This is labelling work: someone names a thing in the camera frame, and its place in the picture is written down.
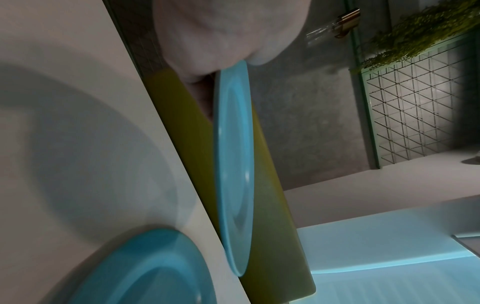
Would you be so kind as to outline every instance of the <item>hanging plant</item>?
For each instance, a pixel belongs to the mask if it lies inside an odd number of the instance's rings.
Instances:
[[[420,55],[438,41],[465,33],[480,24],[480,0],[448,0],[403,18],[390,33],[370,41],[382,52],[360,68],[375,69]]]

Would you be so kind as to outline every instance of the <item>metal grid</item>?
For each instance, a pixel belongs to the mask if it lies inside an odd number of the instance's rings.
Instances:
[[[105,0],[141,76],[167,67],[154,31],[152,0]]]
[[[381,166],[480,138],[474,38],[363,74]]]

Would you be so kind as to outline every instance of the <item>plate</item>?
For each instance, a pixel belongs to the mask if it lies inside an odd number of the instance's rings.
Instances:
[[[232,271],[247,269],[254,217],[254,132],[247,64],[217,72],[213,103],[220,235]]]
[[[85,279],[69,304],[217,304],[209,269],[195,244],[171,229],[127,241]]]

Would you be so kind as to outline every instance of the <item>turquoise plate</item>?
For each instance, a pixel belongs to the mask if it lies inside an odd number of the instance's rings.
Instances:
[[[245,61],[217,72],[213,109],[215,187],[221,241],[232,271],[247,269],[254,218],[254,131]]]
[[[213,288],[195,244],[178,231],[157,229],[110,254],[69,304],[217,304]]]

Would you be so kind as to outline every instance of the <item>foliage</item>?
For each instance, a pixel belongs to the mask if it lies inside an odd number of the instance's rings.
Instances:
[[[440,40],[480,24],[480,0],[447,0],[403,18],[390,33],[378,33],[370,42],[377,56],[361,68],[374,69],[418,56]]]

